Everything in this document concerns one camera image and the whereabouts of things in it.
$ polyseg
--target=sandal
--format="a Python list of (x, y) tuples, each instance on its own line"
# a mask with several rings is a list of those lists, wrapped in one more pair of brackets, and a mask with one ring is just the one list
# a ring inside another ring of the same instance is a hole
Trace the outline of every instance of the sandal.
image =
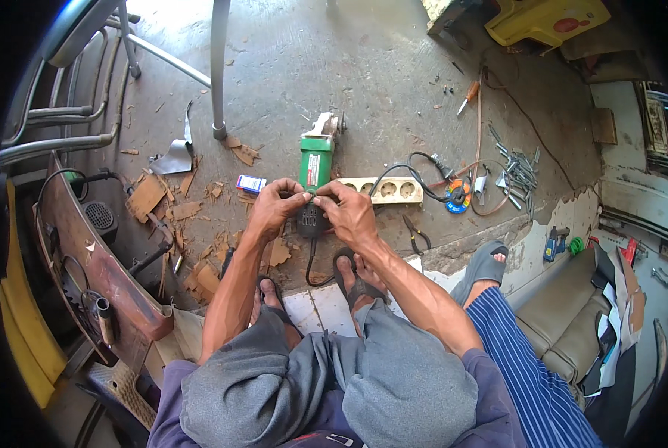
[[(278, 309), (278, 308), (270, 307), (269, 305), (267, 305), (267, 303), (264, 302), (264, 292), (262, 292), (261, 287), (259, 285), (261, 284), (261, 281), (264, 280), (265, 278), (268, 278), (269, 280), (271, 280), (272, 283), (274, 283), (274, 290), (276, 292), (276, 298), (279, 300), (279, 303), (282, 304), (282, 308), (284, 308), (284, 309)], [(277, 317), (279, 317), (279, 319), (281, 319), (283, 323), (291, 325), (294, 328), (294, 330), (296, 330), (296, 332), (299, 334), (299, 336), (301, 336), (302, 339), (304, 339), (304, 335), (302, 334), (302, 332), (299, 331), (299, 328), (297, 328), (293, 324), (292, 318), (290, 318), (289, 314), (286, 313), (285, 302), (284, 302), (284, 300), (282, 300), (282, 292), (279, 290), (279, 285), (276, 284), (271, 279), (271, 277), (267, 277), (267, 275), (260, 275), (260, 276), (257, 277), (257, 290), (259, 291), (259, 300), (261, 301), (261, 308), (259, 310), (259, 314), (261, 314), (261, 310), (264, 309), (264, 307), (267, 307), (267, 309), (269, 311), (273, 312), (274, 314), (276, 314)]]
[[(340, 256), (346, 256), (349, 260), (351, 260), (351, 269), (352, 271), (354, 271), (354, 277), (356, 277), (354, 286), (351, 288), (351, 291), (349, 291), (348, 294), (346, 292), (346, 288), (344, 288), (344, 277), (341, 275), (341, 272), (339, 271), (339, 268), (336, 265), (336, 260), (338, 260)], [(354, 263), (354, 251), (352, 251), (351, 248), (349, 247), (342, 247), (334, 255), (334, 278), (336, 279), (336, 283), (339, 285), (339, 289), (341, 290), (342, 294), (344, 295), (344, 297), (346, 297), (346, 302), (349, 304), (349, 311), (351, 311), (354, 308), (354, 303), (356, 303), (356, 300), (361, 295), (368, 295), (374, 299), (382, 298), (384, 301), (386, 301), (387, 299), (386, 294), (384, 294), (382, 291), (379, 291), (376, 287), (374, 287), (370, 283), (365, 282), (364, 279), (359, 277), (359, 274), (356, 273), (356, 263)]]
[(473, 283), (478, 280), (493, 280), (501, 283), (506, 264), (496, 261), (493, 258), (496, 254), (505, 255), (506, 260), (508, 258), (508, 248), (499, 239), (489, 241), (476, 250), (466, 268), (464, 279), (458, 282), (454, 289), (449, 292), (456, 303), (460, 306), (464, 305), (471, 294)]

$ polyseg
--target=green tool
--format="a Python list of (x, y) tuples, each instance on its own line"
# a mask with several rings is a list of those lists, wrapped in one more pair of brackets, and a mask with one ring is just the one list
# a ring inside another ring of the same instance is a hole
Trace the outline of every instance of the green tool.
[[(346, 130), (344, 115), (334, 116), (324, 112), (314, 123), (314, 128), (302, 134), (302, 164), (299, 167), (299, 183), (312, 197), (316, 190), (331, 180), (332, 156), (338, 136)], [(306, 238), (318, 238), (329, 227), (323, 211), (309, 202), (296, 214), (296, 232)]]

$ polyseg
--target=pliers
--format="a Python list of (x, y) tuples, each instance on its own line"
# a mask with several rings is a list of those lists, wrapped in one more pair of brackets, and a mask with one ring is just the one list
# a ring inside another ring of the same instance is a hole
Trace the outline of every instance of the pliers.
[(411, 222), (411, 220), (406, 215), (403, 215), (403, 222), (411, 232), (411, 247), (413, 247), (413, 251), (417, 255), (423, 255), (423, 251), (420, 250), (418, 246), (416, 246), (416, 235), (419, 234), (421, 237), (423, 237), (423, 239), (426, 240), (426, 250), (431, 248), (431, 240), (428, 238), (428, 235), (415, 228), (413, 226), (413, 222)]

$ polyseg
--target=chair leg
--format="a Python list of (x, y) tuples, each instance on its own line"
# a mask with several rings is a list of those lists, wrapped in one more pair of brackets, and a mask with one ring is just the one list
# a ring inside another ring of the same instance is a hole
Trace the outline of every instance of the chair leg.
[(213, 0), (212, 31), (210, 45), (210, 67), (212, 79), (212, 123), (213, 135), (217, 140), (224, 140), (227, 129), (224, 124), (223, 81), (224, 49), (227, 41), (227, 22), (229, 20), (230, 0)]
[[(119, 4), (119, 14), (120, 17), (127, 17), (127, 0), (122, 0)], [(140, 69), (140, 64), (137, 62), (137, 59), (134, 57), (134, 44), (127, 39), (130, 35), (130, 23), (125, 20), (119, 21), (119, 26), (122, 29), (122, 42), (124, 43), (124, 51), (127, 52), (127, 61), (130, 65), (130, 74), (133, 78), (137, 79), (142, 74)]]

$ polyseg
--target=hand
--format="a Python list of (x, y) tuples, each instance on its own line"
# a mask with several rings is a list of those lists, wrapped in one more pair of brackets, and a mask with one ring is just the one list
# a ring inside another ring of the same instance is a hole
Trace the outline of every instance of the hand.
[[(329, 195), (339, 198), (338, 205)], [(324, 210), (336, 236), (355, 251), (357, 246), (378, 238), (376, 218), (367, 194), (357, 193), (339, 181), (331, 181), (317, 190), (314, 204)]]
[[(293, 196), (282, 199), (281, 192)], [(257, 201), (249, 215), (247, 231), (253, 232), (259, 239), (269, 242), (279, 236), (279, 228), (286, 218), (311, 199), (311, 193), (305, 193), (304, 187), (290, 178), (277, 179), (259, 192)]]

